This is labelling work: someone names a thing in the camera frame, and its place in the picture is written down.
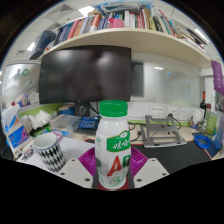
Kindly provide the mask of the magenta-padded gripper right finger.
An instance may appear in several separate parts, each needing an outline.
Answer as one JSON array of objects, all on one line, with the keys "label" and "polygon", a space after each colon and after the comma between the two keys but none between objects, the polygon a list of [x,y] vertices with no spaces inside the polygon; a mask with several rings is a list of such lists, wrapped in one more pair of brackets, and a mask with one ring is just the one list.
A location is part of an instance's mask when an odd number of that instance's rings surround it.
[{"label": "magenta-padded gripper right finger", "polygon": [[134,188],[141,188],[169,175],[156,158],[147,158],[138,149],[131,148],[130,175]]}]

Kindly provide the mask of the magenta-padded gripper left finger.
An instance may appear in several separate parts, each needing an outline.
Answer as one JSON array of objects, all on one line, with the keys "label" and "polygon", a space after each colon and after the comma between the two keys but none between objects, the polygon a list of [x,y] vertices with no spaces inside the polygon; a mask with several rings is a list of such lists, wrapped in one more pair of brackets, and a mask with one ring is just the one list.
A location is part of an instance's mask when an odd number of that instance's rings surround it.
[{"label": "magenta-padded gripper left finger", "polygon": [[91,148],[79,158],[70,158],[59,176],[81,187],[92,188],[96,171],[95,148]]}]

